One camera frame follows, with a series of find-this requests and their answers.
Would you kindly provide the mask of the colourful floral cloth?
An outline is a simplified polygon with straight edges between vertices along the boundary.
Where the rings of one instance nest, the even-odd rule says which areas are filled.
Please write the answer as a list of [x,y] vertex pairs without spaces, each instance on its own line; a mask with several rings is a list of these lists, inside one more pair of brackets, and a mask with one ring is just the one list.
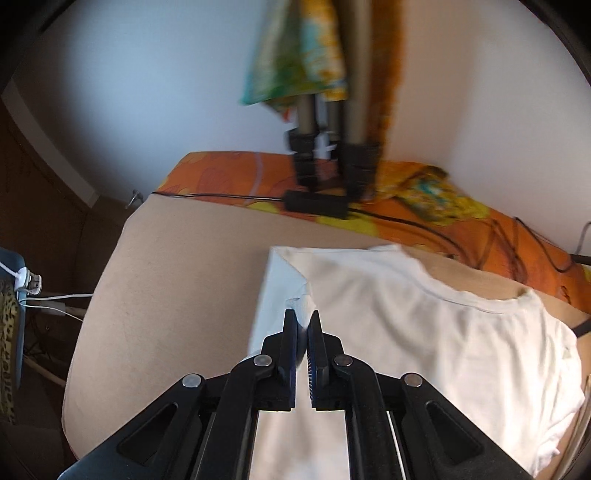
[[348,97],[339,18],[332,1],[269,1],[245,77],[242,103],[287,113],[301,95]]

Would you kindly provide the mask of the orange floral bed sheet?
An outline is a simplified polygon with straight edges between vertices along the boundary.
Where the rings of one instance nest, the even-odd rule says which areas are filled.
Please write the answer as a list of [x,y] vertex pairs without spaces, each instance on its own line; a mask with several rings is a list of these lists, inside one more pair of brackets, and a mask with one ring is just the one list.
[[[294,189],[290,156],[196,152],[185,155],[156,191],[283,214],[280,198]],[[522,220],[471,198],[434,165],[382,166],[377,198],[353,203],[345,219],[307,214],[304,220],[446,255],[590,310],[589,267],[574,263]]]

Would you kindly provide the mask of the white t-shirt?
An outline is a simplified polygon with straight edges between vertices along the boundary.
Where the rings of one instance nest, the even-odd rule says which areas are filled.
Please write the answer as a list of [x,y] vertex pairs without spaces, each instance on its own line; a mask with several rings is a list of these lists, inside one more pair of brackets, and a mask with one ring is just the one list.
[[574,332],[533,290],[488,299],[432,277],[397,245],[274,247],[249,350],[318,314],[375,371],[422,375],[528,473],[537,474],[584,401]]

